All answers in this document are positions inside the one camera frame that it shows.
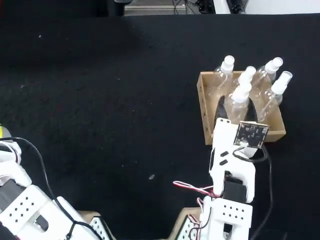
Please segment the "black fabric surface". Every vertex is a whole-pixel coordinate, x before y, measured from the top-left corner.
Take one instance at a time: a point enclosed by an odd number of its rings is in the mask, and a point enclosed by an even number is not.
[[[228,54],[236,70],[281,56],[294,78],[281,105],[287,135],[267,144],[274,209],[263,234],[317,239],[319,28],[320,15],[3,23],[0,122],[38,147],[55,194],[77,210],[100,212],[118,238],[166,238],[198,196],[172,181],[211,183],[199,72]],[[36,155],[21,146],[22,166],[47,193]],[[256,165],[253,207],[254,230],[269,207],[267,162]]]

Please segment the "robotic arm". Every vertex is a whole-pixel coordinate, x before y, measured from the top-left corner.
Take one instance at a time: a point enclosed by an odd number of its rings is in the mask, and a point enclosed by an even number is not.
[[[185,233],[188,232],[190,240],[249,238],[253,213],[253,207],[249,204],[255,197],[254,163],[268,158],[263,146],[268,130],[269,126],[256,122],[240,122],[238,125],[232,124],[229,119],[216,120],[209,164],[213,185],[197,188],[187,183],[179,186],[177,181],[174,182],[179,187],[187,186],[207,195],[203,203],[197,199],[201,207],[199,221],[188,215],[177,240],[184,240]],[[251,159],[260,148],[264,157]],[[204,191],[209,188],[212,188],[212,193]]]
[[[10,137],[0,126],[0,138]],[[99,218],[90,226],[63,198],[56,198],[71,217],[32,184],[21,167],[21,149],[12,140],[0,141],[0,222],[19,240],[109,240],[108,231]]]

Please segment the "white bracket with holes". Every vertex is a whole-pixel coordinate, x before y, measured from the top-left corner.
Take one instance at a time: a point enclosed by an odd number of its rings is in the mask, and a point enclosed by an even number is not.
[[[218,118],[213,131],[214,150],[213,166],[209,170],[213,180],[213,193],[221,196],[225,187],[225,172],[228,171],[234,178],[243,182],[246,186],[246,202],[251,203],[255,197],[256,168],[252,162],[240,160],[233,156],[239,146],[234,145],[238,125],[230,120]],[[257,149],[245,147],[237,154],[242,157],[252,157]]]
[[[102,220],[100,217],[93,217],[92,221],[90,222],[91,227],[99,234],[99,236],[102,238],[102,240],[110,240],[107,229],[105,229],[104,224],[102,223]]]
[[[76,221],[85,221],[62,197],[58,200]],[[46,231],[35,224],[39,216],[48,223]],[[72,226],[70,219],[35,185],[27,187],[0,214],[0,222],[20,240],[63,240]],[[71,240],[97,240],[97,237],[88,228],[76,225]]]
[[[36,212],[50,199],[35,185],[27,187],[1,214],[0,222],[17,235]]]
[[[212,201],[209,238],[224,240],[225,224],[232,225],[230,240],[249,237],[253,207],[248,204],[217,198]]]
[[[184,223],[182,224],[178,236],[175,240],[196,240],[197,239],[197,229],[199,224],[194,224],[191,222],[189,216],[185,217]]]

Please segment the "circuit board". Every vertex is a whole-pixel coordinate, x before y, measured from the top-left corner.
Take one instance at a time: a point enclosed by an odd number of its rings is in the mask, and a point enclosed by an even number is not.
[[[234,145],[247,144],[246,147],[260,149],[268,134],[269,126],[266,124],[241,121],[234,138]]]

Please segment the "red and white wire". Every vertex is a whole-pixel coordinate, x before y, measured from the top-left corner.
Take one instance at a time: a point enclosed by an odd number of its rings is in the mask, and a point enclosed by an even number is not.
[[[207,189],[212,189],[213,185],[206,186],[206,187],[196,187],[196,186],[193,186],[189,183],[185,183],[183,181],[173,181],[173,184],[177,187],[180,187],[180,188],[190,189],[190,190],[197,191],[197,192],[204,194],[204,195],[208,195],[208,196],[211,196],[214,198],[220,198],[220,196],[215,195],[213,192],[206,191]]]

